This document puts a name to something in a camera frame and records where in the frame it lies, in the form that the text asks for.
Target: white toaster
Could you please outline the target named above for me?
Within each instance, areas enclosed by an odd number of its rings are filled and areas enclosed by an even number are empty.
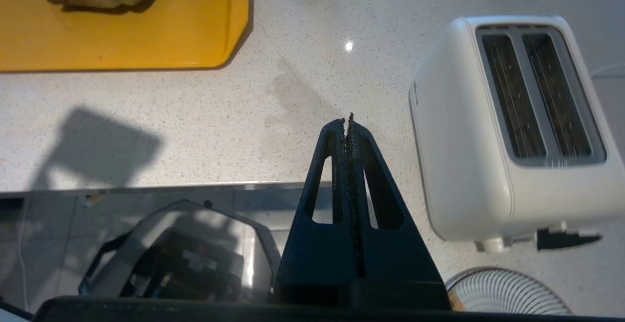
[[[561,17],[453,21],[410,106],[431,225],[490,251],[625,209],[625,168]]]

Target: yellow cutting board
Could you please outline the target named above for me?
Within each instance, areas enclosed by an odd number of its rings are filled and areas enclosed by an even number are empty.
[[[226,63],[250,0],[154,0],[123,13],[0,0],[0,70],[210,68]]]

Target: white speckled countertop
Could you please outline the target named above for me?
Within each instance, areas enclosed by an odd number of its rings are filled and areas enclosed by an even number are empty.
[[[583,254],[538,255],[526,244],[515,255],[476,255],[471,244],[440,241],[408,107],[409,81],[455,17],[561,15],[592,69],[625,59],[623,8],[625,0],[254,0],[254,30],[220,70],[2,74],[0,193],[301,183],[321,127],[353,112],[444,278],[502,264],[548,281],[578,313],[625,316],[623,255],[601,259],[625,252],[621,225],[607,224]],[[596,88],[625,150],[622,81]]]

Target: tiled floor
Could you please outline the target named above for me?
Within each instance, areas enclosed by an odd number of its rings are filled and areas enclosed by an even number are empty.
[[[280,253],[288,237],[301,189],[234,191],[200,188],[193,191],[111,194],[91,208],[74,196],[32,197],[27,213],[23,255],[31,311],[58,295],[75,295],[78,284],[97,250],[121,235],[148,213],[180,199],[236,212],[264,224],[274,235]],[[331,203],[330,189],[321,189],[318,203]],[[0,295],[24,308],[22,276],[18,260],[19,208],[0,208]],[[331,219],[330,209],[315,211],[317,222]]]

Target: white cable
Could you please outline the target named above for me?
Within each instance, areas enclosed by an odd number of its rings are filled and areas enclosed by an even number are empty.
[[[30,202],[31,198],[24,198],[24,202],[22,203],[22,223],[20,223],[20,232],[18,232],[18,256],[20,258],[20,266],[22,266],[22,298],[24,299],[24,309],[26,312],[31,312],[31,307],[28,303],[28,279],[26,279],[26,264],[24,263],[24,255],[22,254],[22,236],[24,236],[26,215]]]
[[[600,68],[597,68],[595,70],[593,70],[592,72],[590,72],[590,77],[591,78],[596,78],[597,75],[603,74],[603,73],[607,73],[611,70],[617,70],[617,69],[621,69],[621,68],[625,68],[625,62],[619,62],[619,63],[615,63],[615,64],[610,64],[607,66],[601,66]]]

